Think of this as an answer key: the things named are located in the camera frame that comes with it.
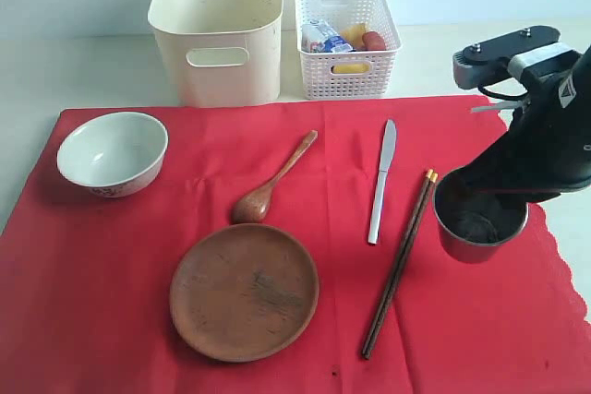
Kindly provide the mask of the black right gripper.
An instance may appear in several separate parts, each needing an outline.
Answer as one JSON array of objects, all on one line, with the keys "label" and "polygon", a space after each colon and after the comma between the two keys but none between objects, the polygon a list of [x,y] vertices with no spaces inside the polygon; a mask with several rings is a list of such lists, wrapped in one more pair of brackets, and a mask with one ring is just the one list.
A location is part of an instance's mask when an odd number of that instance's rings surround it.
[{"label": "black right gripper", "polygon": [[454,175],[471,192],[542,202],[590,186],[590,54],[547,45],[507,71],[528,104],[504,134]]}]

